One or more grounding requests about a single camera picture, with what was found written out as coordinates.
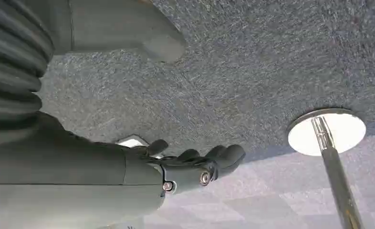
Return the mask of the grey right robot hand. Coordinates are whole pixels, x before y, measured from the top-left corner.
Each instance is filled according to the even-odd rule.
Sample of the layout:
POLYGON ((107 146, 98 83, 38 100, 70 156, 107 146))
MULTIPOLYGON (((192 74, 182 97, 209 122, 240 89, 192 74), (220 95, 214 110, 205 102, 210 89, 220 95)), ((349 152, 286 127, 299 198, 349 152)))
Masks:
POLYGON ((183 34, 150 0, 0 0, 0 229, 103 229, 205 187, 246 153, 216 146, 158 158, 168 144, 94 142, 41 111, 40 78, 56 55, 136 49, 174 62, 183 34))

